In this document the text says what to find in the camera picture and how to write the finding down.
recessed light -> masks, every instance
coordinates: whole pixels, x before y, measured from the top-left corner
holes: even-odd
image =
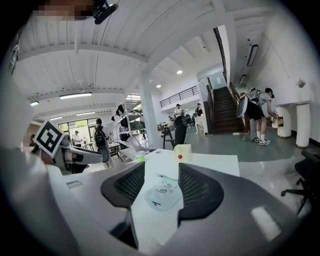
[[[63,117],[62,117],[62,116],[60,116],[60,117],[51,118],[51,119],[50,119],[50,121],[58,120],[58,119],[61,119],[61,118],[63,118]]]
[[[34,102],[31,102],[30,106],[36,106],[36,105],[39,105],[39,101],[34,101]]]

black shorts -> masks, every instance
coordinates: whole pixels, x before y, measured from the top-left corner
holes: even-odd
[[[258,105],[250,101],[248,101],[248,106],[246,107],[245,115],[248,116],[250,119],[253,118],[255,121],[265,117],[262,109]]]

sneaker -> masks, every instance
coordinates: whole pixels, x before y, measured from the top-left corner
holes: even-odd
[[[266,145],[269,145],[269,144],[270,144],[270,140],[264,139],[264,141],[263,141],[263,140],[260,139],[260,141],[259,141],[259,145],[260,146],[266,146]]]

cap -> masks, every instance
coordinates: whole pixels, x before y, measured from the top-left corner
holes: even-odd
[[[271,92],[271,94],[272,94],[272,96],[271,96],[271,98],[273,99],[275,96],[274,96],[274,92],[272,91],[272,89],[270,89],[270,88],[265,88],[265,91],[264,91],[265,93],[269,93],[269,92]]]

black pants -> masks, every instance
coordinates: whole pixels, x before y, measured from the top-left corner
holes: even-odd
[[[185,144],[187,127],[185,127],[182,116],[179,116],[174,121],[175,126],[175,145]]]

